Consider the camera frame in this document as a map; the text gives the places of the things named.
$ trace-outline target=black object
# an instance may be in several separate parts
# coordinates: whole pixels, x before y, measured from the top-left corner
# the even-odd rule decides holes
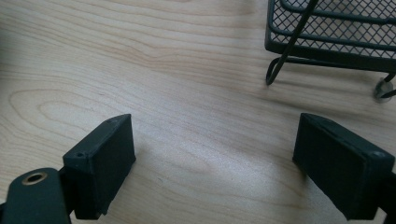
[[[265,48],[282,56],[270,63],[267,85],[283,63],[384,72],[389,82],[396,74],[395,9],[391,0],[269,0]]]
[[[293,160],[347,219],[373,219],[381,207],[395,223],[395,158],[348,129],[302,114]]]
[[[76,218],[98,219],[135,160],[131,115],[108,119],[64,155],[59,172],[43,168],[16,178],[0,206],[0,222],[71,223],[73,210]]]

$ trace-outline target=light wood surface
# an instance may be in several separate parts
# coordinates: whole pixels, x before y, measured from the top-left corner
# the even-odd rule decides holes
[[[74,223],[347,223],[291,161],[300,113],[396,155],[396,101],[373,100],[372,72],[287,64],[266,87],[266,5],[0,0],[0,203],[130,113],[132,172],[106,216]]]

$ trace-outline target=basket leg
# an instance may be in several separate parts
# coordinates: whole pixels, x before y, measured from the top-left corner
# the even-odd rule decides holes
[[[282,53],[282,56],[277,59],[276,67],[274,70],[271,69],[271,74],[268,74],[270,72],[271,65],[274,66],[273,62],[270,64],[270,68],[268,68],[267,71],[267,76],[265,78],[266,84],[269,86],[271,85],[277,74],[279,73],[280,69],[283,66],[283,63],[288,59],[289,54],[291,53],[291,50],[293,49],[294,44],[296,43],[300,33],[303,31],[305,24],[308,22],[309,17],[311,16],[312,12],[315,9],[315,6],[317,5],[318,0],[311,0],[309,1],[308,6],[305,9],[305,12],[303,13],[303,16],[301,17],[300,21],[298,22],[296,28],[293,31],[293,35],[290,38],[290,41],[288,45],[286,46],[285,50]]]
[[[274,67],[279,62],[279,59],[280,58],[273,59],[268,66],[267,75],[265,76],[265,83],[267,84],[267,86],[271,85],[274,82],[277,74],[279,73],[279,71],[276,74],[274,73]]]
[[[393,89],[393,85],[390,82],[394,77],[396,77],[396,73],[389,73],[387,77],[381,78],[376,84],[374,97],[379,103],[385,103],[396,95],[396,90]]]

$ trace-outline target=screw hole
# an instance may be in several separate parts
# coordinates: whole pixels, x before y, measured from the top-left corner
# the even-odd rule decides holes
[[[26,176],[26,178],[24,178],[22,180],[22,184],[23,185],[34,185],[34,184],[36,184],[38,182],[41,182],[45,178],[47,178],[47,174],[46,173],[43,173],[43,172],[34,173],[34,174]]]

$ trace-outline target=black plastic piece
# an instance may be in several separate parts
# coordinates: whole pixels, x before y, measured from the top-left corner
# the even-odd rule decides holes
[[[2,224],[69,224],[58,171],[34,170],[12,181]]]
[[[131,115],[108,119],[64,155],[64,167],[21,175],[0,204],[0,224],[70,223],[106,214],[135,162]]]
[[[104,121],[67,152],[65,177],[78,191],[76,217],[105,215],[135,160],[131,115]]]
[[[293,160],[347,219],[373,219],[395,158],[332,120],[302,114]]]

